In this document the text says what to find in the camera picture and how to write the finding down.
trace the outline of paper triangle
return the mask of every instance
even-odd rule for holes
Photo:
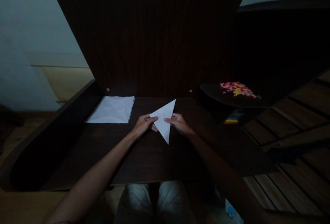
[[[158,120],[154,122],[160,134],[164,137],[166,143],[169,143],[169,129],[171,128],[171,124],[166,123],[164,118],[172,118],[172,113],[175,105],[175,101],[164,105],[162,108],[159,108],[157,111],[150,114],[150,117],[157,116]]]

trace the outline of white pants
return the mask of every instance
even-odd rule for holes
[[[181,181],[167,181],[160,185],[157,216],[153,214],[147,184],[131,184],[125,187],[114,224],[155,222],[196,223]]]

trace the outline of dark wood backboard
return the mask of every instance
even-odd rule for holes
[[[241,0],[58,2],[105,95],[192,97],[234,80],[227,32]]]

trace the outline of folded paper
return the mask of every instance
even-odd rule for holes
[[[150,117],[157,116],[158,120],[154,122],[157,129],[159,130],[160,134],[165,139],[166,143],[169,143],[169,130],[171,127],[171,124],[166,123],[164,121],[164,118],[172,118],[172,113],[175,105],[175,100],[168,103],[167,105],[164,105],[162,108],[158,109],[157,111],[150,114]]]
[[[128,123],[134,99],[134,96],[104,96],[87,123]]]

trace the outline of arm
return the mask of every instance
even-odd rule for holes
[[[266,223],[266,213],[259,201],[241,177],[213,151],[185,122],[181,114],[173,113],[172,119],[164,119],[180,134],[190,140],[204,161],[211,177],[221,188],[225,197],[235,207],[244,222]]]
[[[153,124],[157,119],[158,117],[150,118],[149,115],[139,117],[134,129],[73,186],[46,223],[76,222],[81,219],[100,197],[133,143],[148,128],[158,131]]]

